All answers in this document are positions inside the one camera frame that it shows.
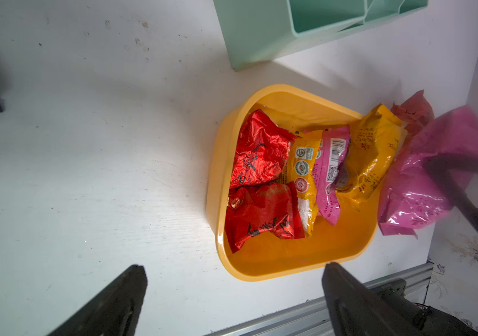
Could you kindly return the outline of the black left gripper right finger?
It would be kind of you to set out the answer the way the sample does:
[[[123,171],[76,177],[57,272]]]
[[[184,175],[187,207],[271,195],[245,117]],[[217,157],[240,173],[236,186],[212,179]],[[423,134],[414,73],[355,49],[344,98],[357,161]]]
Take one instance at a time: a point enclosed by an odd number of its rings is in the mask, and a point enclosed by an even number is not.
[[[322,287],[335,335],[421,334],[338,263],[325,266]]]

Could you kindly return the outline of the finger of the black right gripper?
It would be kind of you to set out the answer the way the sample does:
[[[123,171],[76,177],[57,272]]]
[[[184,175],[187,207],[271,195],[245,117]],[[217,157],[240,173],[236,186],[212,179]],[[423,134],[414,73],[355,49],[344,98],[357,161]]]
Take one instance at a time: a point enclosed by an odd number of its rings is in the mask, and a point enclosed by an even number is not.
[[[439,154],[426,159],[423,168],[442,195],[460,211],[478,233],[478,206],[468,195],[468,184],[456,179],[459,173],[468,179],[478,176],[478,158],[458,154]]]

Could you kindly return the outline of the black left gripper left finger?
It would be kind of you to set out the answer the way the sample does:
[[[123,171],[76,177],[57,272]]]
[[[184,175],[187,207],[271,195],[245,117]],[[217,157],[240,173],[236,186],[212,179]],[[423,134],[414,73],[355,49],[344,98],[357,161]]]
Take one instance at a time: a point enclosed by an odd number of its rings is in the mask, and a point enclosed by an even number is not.
[[[147,290],[141,265],[132,265],[51,335],[134,335]]]

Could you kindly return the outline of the pink tea bag packet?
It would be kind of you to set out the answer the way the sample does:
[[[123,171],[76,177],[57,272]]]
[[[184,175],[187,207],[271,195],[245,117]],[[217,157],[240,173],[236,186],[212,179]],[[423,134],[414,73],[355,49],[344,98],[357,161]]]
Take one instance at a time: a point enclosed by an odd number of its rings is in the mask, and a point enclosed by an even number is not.
[[[469,106],[430,122],[391,165],[380,192],[378,224],[383,235],[415,235],[450,214],[453,203],[436,180],[446,177],[466,188],[472,173],[452,168],[440,174],[432,163],[454,156],[478,159],[478,116]]]
[[[348,153],[350,140],[351,130],[348,125],[324,130],[313,168],[317,190],[317,215],[323,217],[331,225],[337,224],[341,213],[336,184],[339,169]]]

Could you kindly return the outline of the yellow tea bag packet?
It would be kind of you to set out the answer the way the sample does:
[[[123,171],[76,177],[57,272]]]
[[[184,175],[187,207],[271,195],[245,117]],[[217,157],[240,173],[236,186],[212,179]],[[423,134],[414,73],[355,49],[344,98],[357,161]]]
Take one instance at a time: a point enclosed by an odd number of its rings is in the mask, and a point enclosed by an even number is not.
[[[404,122],[384,104],[354,124],[336,184],[338,198],[360,209],[383,182],[406,136]]]
[[[282,171],[282,179],[286,183],[292,182],[296,188],[299,215],[306,237],[313,234],[318,213],[313,168],[321,147],[322,134],[322,130],[300,133],[291,145],[289,158]]]

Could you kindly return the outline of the red foil tea bag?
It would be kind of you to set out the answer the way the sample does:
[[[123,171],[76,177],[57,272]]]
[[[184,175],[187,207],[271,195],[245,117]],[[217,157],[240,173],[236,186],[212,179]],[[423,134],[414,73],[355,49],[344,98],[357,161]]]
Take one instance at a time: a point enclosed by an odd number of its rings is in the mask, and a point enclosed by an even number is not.
[[[401,105],[393,104],[391,108],[391,112],[405,124],[408,137],[417,135],[435,119],[432,106],[425,99],[424,92],[420,90]]]
[[[247,240],[264,232],[279,239],[304,238],[295,185],[275,182],[231,190],[225,232],[233,253]]]
[[[278,127],[261,109],[242,124],[233,160],[230,188],[275,180],[289,158],[296,136]]]

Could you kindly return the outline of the yellow plastic storage box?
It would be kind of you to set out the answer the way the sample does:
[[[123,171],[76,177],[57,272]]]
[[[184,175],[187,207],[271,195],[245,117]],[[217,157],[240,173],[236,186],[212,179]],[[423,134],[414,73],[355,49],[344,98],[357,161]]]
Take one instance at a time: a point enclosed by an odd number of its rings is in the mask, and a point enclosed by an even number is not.
[[[343,263],[363,254],[379,230],[378,190],[359,209],[342,203],[336,225],[318,217],[311,237],[284,240],[265,232],[247,240],[240,251],[232,252],[225,233],[225,219],[233,159],[240,127],[247,115],[257,109],[292,132],[353,124],[362,118],[358,112],[285,84],[258,90],[228,114],[216,135],[206,201],[208,222],[223,266],[239,280],[263,281],[314,270],[329,262]]]

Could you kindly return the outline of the mint green file organizer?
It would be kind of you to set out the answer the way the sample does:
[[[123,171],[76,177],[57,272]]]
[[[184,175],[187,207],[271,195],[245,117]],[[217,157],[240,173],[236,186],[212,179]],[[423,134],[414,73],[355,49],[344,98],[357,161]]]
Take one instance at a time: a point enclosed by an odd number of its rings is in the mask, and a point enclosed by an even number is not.
[[[422,10],[427,1],[215,1],[235,71],[297,53]]]

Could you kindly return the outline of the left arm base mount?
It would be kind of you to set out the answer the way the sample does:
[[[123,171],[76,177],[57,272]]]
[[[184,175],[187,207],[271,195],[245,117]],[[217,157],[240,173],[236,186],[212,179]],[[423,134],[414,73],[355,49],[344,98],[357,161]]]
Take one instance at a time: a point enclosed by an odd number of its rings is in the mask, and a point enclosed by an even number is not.
[[[372,288],[372,292],[405,322],[411,324],[414,330],[423,335],[478,335],[477,331],[448,313],[407,300],[405,298],[406,286],[405,280],[396,279]]]

